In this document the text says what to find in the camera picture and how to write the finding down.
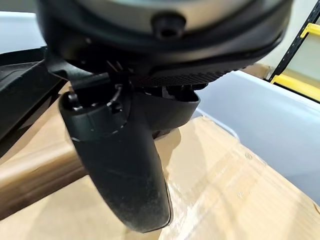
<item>yellow bracket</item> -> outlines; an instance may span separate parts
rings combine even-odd
[[[316,86],[314,81],[298,80],[284,74],[276,75],[271,84],[277,83],[309,98],[320,102],[320,88]]]
[[[320,25],[308,23],[308,25],[303,30],[300,38],[304,39],[308,33],[320,36]]]

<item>black metal rack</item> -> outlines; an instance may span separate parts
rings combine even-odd
[[[295,39],[291,43],[289,49],[286,51],[286,53],[283,56],[282,60],[280,61],[278,66],[275,68],[275,70],[272,73],[272,75],[271,75],[270,79],[268,80],[268,82],[271,82],[272,79],[276,75],[280,75],[286,69],[286,67],[290,63],[291,59],[294,57],[294,55],[298,51],[299,47],[301,46],[301,44],[305,40],[305,37],[301,38],[301,34],[303,33],[303,31],[305,30],[305,28],[307,27],[307,25],[309,23],[312,23],[312,24],[316,23],[316,21],[318,20],[319,17],[320,17],[320,0],[318,0],[316,2],[316,4],[315,4],[314,8],[312,9],[311,13],[309,14],[309,16],[306,19],[306,21],[304,22],[304,24],[302,25],[300,31],[298,32],[298,34],[296,35]]]

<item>controller grip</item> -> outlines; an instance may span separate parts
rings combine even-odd
[[[145,233],[169,224],[171,202],[152,132],[138,97],[111,105],[59,110],[75,149],[97,190],[130,229]]]

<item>white surface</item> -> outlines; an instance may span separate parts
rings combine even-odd
[[[290,22],[282,43],[261,59],[259,63],[274,68],[278,66],[316,3],[317,0],[294,0]]]
[[[320,204],[320,104],[241,71],[198,94],[201,111]]]
[[[34,13],[0,11],[0,54],[45,46]]]

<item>white wall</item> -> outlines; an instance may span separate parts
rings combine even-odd
[[[276,67],[281,61],[302,25],[316,5],[317,0],[294,0],[288,29],[282,43],[259,61],[261,64]]]

